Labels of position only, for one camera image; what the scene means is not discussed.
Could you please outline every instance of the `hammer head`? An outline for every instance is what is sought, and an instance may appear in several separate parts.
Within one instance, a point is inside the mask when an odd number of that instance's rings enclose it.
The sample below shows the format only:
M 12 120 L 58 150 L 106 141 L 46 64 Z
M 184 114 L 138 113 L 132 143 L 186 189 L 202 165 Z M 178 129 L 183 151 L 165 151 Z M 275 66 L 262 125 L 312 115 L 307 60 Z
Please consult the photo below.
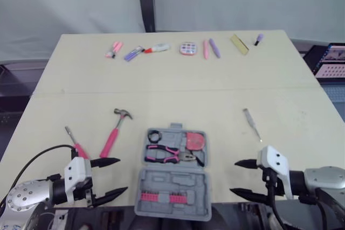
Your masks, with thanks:
M 128 112 L 128 111 L 126 111 L 126 110 L 120 110 L 120 109 L 114 109 L 114 113 L 115 114 L 120 114 L 120 116 L 121 117 L 126 117 L 126 116 L 128 116 L 128 117 L 130 117 L 131 119 L 133 119 L 132 118 L 132 116 L 131 116 L 131 114 Z

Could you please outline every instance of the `screwdriver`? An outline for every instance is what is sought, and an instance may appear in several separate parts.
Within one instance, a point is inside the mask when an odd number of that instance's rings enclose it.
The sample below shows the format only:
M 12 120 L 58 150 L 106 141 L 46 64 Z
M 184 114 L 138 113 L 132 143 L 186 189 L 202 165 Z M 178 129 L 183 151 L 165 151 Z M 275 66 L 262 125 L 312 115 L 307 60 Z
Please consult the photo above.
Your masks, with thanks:
M 251 116 L 250 113 L 249 113 L 249 110 L 248 110 L 247 108 L 245 108 L 245 109 L 243 109 L 243 112 L 244 112 L 244 115 L 246 115 L 246 118 L 247 118 L 247 121 L 248 121 L 250 127 L 252 127 L 252 129 L 255 131 L 255 133 L 256 133 L 257 136 L 259 137 L 260 142 L 262 142 L 263 140 L 262 140 L 261 137 L 260 137 L 260 134 L 259 134 L 259 132 L 258 132 L 258 130 L 257 130 L 257 127 L 256 127 L 256 125 L 255 125 L 255 122 L 254 122 L 252 116 Z
M 74 147 L 75 149 L 77 150 L 78 152 L 78 155 L 82 158 L 85 158 L 85 159 L 89 159 L 87 153 L 84 151 L 84 149 L 82 148 L 82 146 L 75 140 L 75 138 L 73 137 L 73 134 L 70 130 L 70 128 L 68 126 L 65 127 L 66 131 L 67 131 L 67 134 L 69 134 L 69 136 L 71 137 L 71 140 L 73 141 L 74 143 Z

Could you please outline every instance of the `purple pen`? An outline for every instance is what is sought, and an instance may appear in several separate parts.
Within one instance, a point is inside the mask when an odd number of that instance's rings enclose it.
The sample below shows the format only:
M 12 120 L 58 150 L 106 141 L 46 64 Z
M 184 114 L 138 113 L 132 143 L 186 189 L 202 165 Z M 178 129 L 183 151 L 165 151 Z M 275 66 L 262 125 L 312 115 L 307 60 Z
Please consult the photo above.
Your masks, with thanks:
M 254 46 L 257 46 L 259 44 L 259 42 L 263 39 L 264 35 L 262 33 L 260 33 L 257 37 L 257 41 L 255 42 Z
M 145 49 L 143 47 L 138 46 L 137 48 L 135 48 L 134 50 L 132 50 L 125 56 L 125 61 L 130 61 L 134 59 L 139 53 L 143 52 L 144 50 Z
M 217 47 L 216 44 L 215 44 L 215 41 L 211 38 L 211 39 L 209 40 L 209 43 L 210 43 L 210 45 L 211 45 L 211 47 L 212 47 L 213 52 L 215 53 L 215 55 L 216 55 L 218 58 L 220 58 L 220 52 L 219 52 L 218 47 Z

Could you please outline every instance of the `calculator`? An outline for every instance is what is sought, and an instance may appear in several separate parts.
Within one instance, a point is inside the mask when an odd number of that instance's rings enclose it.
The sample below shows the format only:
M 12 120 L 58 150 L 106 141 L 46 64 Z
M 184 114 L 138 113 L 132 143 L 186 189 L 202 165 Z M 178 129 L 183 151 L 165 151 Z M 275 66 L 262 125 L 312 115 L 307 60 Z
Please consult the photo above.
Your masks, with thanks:
M 181 43 L 180 53 L 183 55 L 194 55 L 197 52 L 197 47 L 195 43 L 184 42 Z

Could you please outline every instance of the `gray tool case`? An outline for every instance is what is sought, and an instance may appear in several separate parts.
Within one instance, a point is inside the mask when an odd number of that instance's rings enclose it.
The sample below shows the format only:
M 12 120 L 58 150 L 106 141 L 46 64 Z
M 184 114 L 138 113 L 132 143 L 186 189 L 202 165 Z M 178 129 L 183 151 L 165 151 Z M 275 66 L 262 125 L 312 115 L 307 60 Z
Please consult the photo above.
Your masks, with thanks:
M 158 143 L 152 143 L 148 139 L 147 135 L 152 130 L 161 133 Z M 198 133 L 203 136 L 205 146 L 200 151 L 193 151 L 192 154 L 206 166 L 208 140 L 205 132 L 184 130 L 182 124 L 178 123 L 172 123 L 168 129 L 148 129 L 142 157 L 143 162 L 148 165 L 139 174 L 134 207 L 137 215 L 195 221 L 211 219 L 210 179 L 197 161 L 180 161 L 176 164 L 145 161 L 145 157 L 164 159 L 174 156 L 164 150 L 147 149 L 147 145 L 164 145 L 189 153 L 186 150 L 187 133 Z

